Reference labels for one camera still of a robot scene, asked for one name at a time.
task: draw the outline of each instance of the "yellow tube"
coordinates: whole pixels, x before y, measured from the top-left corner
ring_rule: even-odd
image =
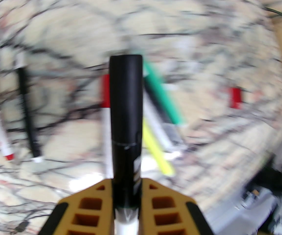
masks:
[[[164,158],[163,150],[152,134],[152,131],[150,130],[145,119],[143,119],[143,140],[146,148],[157,162],[161,172],[165,176],[173,177],[175,175],[175,170],[171,163]]]

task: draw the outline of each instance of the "marble wall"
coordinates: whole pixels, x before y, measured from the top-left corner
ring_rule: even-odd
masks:
[[[282,141],[282,64],[260,0],[0,0],[0,107],[17,164],[0,154],[0,235],[37,234],[55,203],[104,177],[99,77],[126,36],[164,78],[185,116],[189,149],[166,179],[144,150],[143,176],[206,212],[249,180]],[[28,53],[31,102],[45,154],[31,161],[18,82]],[[229,108],[229,86],[243,89]]]

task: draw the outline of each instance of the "red cap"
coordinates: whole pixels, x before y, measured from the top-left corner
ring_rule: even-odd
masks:
[[[109,74],[102,76],[102,108],[110,108],[111,100],[110,100],[110,90],[109,90]]]
[[[13,160],[14,159],[14,154],[10,154],[8,156],[5,156],[5,158],[9,161],[9,160]]]
[[[231,88],[230,107],[240,109],[242,103],[242,89],[240,87]]]

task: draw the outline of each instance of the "black cylinder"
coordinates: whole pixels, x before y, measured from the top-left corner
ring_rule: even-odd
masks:
[[[24,114],[24,123],[28,135],[28,141],[29,141],[31,153],[34,158],[40,157],[42,155],[41,147],[38,143],[38,138],[37,138],[38,135],[29,109],[28,86],[27,86],[28,75],[26,73],[26,68],[25,67],[17,68],[16,72],[19,78],[20,105]]]
[[[110,57],[114,208],[138,208],[141,201],[142,68],[141,55]]]

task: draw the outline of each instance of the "red marker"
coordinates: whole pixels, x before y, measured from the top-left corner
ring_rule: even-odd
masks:
[[[103,151],[105,157],[106,178],[113,178],[111,102],[109,89],[109,74],[102,76],[102,121],[103,121]]]

